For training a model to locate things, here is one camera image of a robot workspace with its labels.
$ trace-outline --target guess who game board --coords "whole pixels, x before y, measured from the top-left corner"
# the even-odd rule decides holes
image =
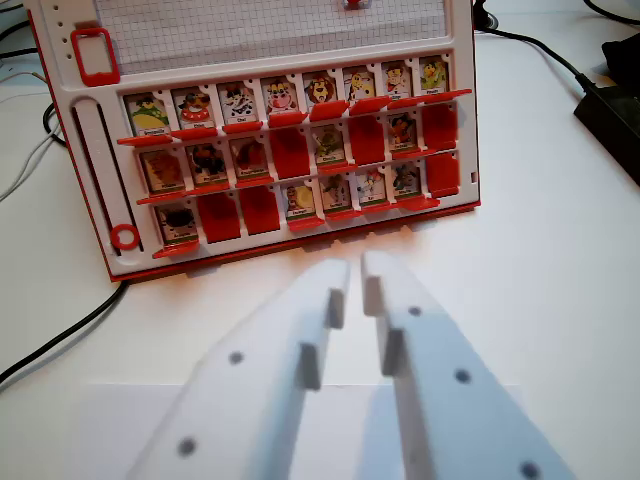
[[[469,0],[25,0],[114,281],[480,204]]]

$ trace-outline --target cartoon character picture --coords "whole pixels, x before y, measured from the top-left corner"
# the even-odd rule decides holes
[[[184,189],[180,161],[165,150],[140,154],[149,193],[168,193]]]
[[[230,140],[229,148],[238,179],[269,175],[264,145],[255,138]]]
[[[364,67],[345,71],[344,89],[349,93],[348,97],[350,102],[375,97],[376,87],[373,73]]]
[[[306,184],[290,185],[284,190],[287,218],[310,217],[316,213],[313,190]]]
[[[420,174],[415,164],[405,163],[393,167],[393,189],[396,198],[411,197],[420,193]]]
[[[169,117],[160,100],[151,92],[125,97],[129,119],[137,136],[161,135],[169,131]]]
[[[185,204],[170,203],[155,210],[166,245],[198,239],[193,211]]]
[[[201,187],[227,180],[227,169],[222,152],[212,144],[204,143],[187,147],[187,157],[193,183],[196,186]]]
[[[387,199],[384,188],[384,176],[376,169],[367,170],[356,176],[358,183],[358,200],[360,206],[366,207],[376,203],[382,203]]]
[[[267,114],[297,112],[296,88],[284,77],[271,78],[262,86]]]
[[[176,105],[181,128],[213,127],[211,98],[199,88],[173,90],[173,103]]]
[[[391,97],[391,100],[411,96],[411,73],[404,62],[384,64],[382,71],[386,77],[386,94]]]
[[[447,83],[447,63],[442,57],[425,57],[420,59],[422,71],[420,85],[423,94],[443,93],[449,89]]]
[[[417,148],[415,123],[408,113],[389,116],[389,149],[391,151]]]
[[[343,175],[337,174],[321,178],[320,188],[325,213],[350,210],[352,208],[349,182]]]
[[[255,97],[244,83],[218,85],[218,96],[222,105],[222,116],[227,125],[258,120]]]
[[[312,73],[303,76],[307,106],[311,109],[317,103],[333,102],[336,97],[335,80],[326,73]]]
[[[346,158],[342,132],[335,125],[312,128],[311,137],[316,144],[317,165],[342,162]]]

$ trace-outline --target cartoon animal card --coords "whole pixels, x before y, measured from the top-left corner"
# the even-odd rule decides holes
[[[173,104],[178,114],[180,128],[214,127],[211,97],[202,93],[198,87],[172,90]]]
[[[367,67],[347,68],[343,75],[344,91],[350,102],[376,96],[375,77]]]
[[[408,113],[389,115],[389,150],[398,152],[418,148],[416,122]]]
[[[320,178],[320,190],[325,213],[340,212],[352,208],[349,182],[346,176],[337,174]]]
[[[229,149],[238,180],[269,175],[264,145],[255,138],[229,140]]]
[[[358,200],[360,206],[367,207],[382,203],[387,200],[387,191],[384,187],[384,175],[378,169],[373,168],[356,175],[358,184]]]
[[[393,195],[395,198],[406,198],[420,195],[420,170],[415,163],[393,165]]]
[[[315,148],[316,165],[339,163],[346,158],[342,132],[335,125],[313,127],[311,137]]]
[[[299,111],[296,87],[286,77],[262,80],[262,95],[267,115]]]
[[[448,64],[440,55],[420,59],[420,86],[423,95],[449,91]]]
[[[383,63],[382,81],[385,84],[385,94],[391,100],[411,96],[411,70],[404,62]]]
[[[168,193],[184,189],[180,161],[168,151],[144,152],[140,154],[140,160],[149,193]]]
[[[153,93],[127,95],[124,97],[124,103],[135,136],[169,133],[167,110]]]
[[[253,90],[247,88],[244,82],[218,85],[218,96],[222,106],[222,116],[227,125],[258,120],[256,98]]]
[[[304,182],[291,184],[282,189],[287,205],[287,218],[290,220],[315,215],[313,191]]]
[[[318,103],[335,102],[338,100],[336,81],[327,72],[305,73],[302,76],[304,95],[309,110]]]
[[[198,239],[196,220],[189,202],[168,203],[155,207],[165,245]]]
[[[222,183],[227,180],[227,169],[220,150],[210,143],[186,148],[189,168],[196,187]]]

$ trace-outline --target grid paper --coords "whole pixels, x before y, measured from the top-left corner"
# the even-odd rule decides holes
[[[95,0],[123,74],[446,35],[444,0]]]

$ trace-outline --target white table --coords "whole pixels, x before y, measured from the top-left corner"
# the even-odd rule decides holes
[[[488,8],[501,28],[547,41],[601,85],[601,43],[635,32],[578,0],[521,3]],[[617,12],[633,15],[619,3]],[[0,394],[0,477],[64,478],[69,424],[87,383],[184,382],[213,342],[328,256],[353,272],[324,381],[384,382],[359,287],[359,256],[377,248],[410,265],[501,382],[520,385],[527,412],[578,478],[637,478],[639,189],[573,116],[580,91],[562,67],[515,41],[481,34],[476,46],[481,207],[133,285],[89,336]],[[6,63],[16,71],[29,62],[37,59]],[[7,73],[0,68],[0,78]],[[0,85],[0,100],[43,90],[20,77]],[[0,104],[2,186],[43,136],[49,102]],[[61,147],[0,205],[0,225],[4,369],[114,287]]]

